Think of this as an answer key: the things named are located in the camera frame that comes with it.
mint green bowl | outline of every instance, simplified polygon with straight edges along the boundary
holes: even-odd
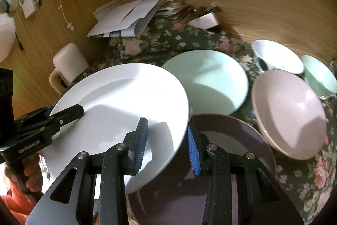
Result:
[[[162,68],[183,85],[193,115],[230,115],[248,94],[246,72],[236,60],[221,52],[185,52],[171,58]]]
[[[322,62],[309,55],[302,56],[304,64],[304,79],[323,100],[335,96],[337,93],[337,80],[333,73]]]

silver bolt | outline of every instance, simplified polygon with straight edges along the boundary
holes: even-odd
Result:
[[[85,159],[87,157],[87,153],[86,152],[80,152],[77,154],[77,158],[78,159]]]
[[[210,151],[215,151],[217,148],[218,146],[212,143],[207,145],[207,149],[209,149]]]
[[[117,150],[124,150],[125,147],[126,147],[126,144],[125,144],[125,143],[118,143],[118,144],[116,145]]]
[[[255,159],[255,154],[253,154],[253,153],[246,153],[246,158],[248,158],[248,159]]]

wooden surface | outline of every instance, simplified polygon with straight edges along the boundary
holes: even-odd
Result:
[[[1,67],[14,70],[15,116],[40,106],[51,105],[58,97],[48,78],[54,67],[52,58],[64,45],[74,42],[89,63],[97,60],[107,46],[105,39],[88,39],[95,25],[92,12],[111,0],[62,0],[64,12],[75,30],[66,28],[58,0],[43,0],[35,16],[23,17],[21,7],[15,17],[17,43]],[[127,3],[133,0],[119,0]],[[278,41],[299,54],[313,55],[325,63],[336,57],[336,0],[186,0],[194,6],[218,5],[217,14],[232,36],[251,43],[256,39]]]

dark green floral fabric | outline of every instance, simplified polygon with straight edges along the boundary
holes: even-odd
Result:
[[[137,38],[110,39],[104,58],[77,77],[72,85],[107,67],[134,62],[162,66],[178,54],[198,49],[216,50],[232,56],[246,71],[250,89],[260,74],[249,44],[229,38],[224,33],[215,34],[189,25],[182,26],[156,19]],[[331,69],[336,68],[336,65],[332,63]],[[316,157],[299,161],[274,151],[277,180],[302,215],[305,224],[309,224],[320,212],[336,183],[336,98],[322,101],[322,105],[328,121],[327,135],[324,146]],[[244,104],[232,115],[258,129],[250,92]]]

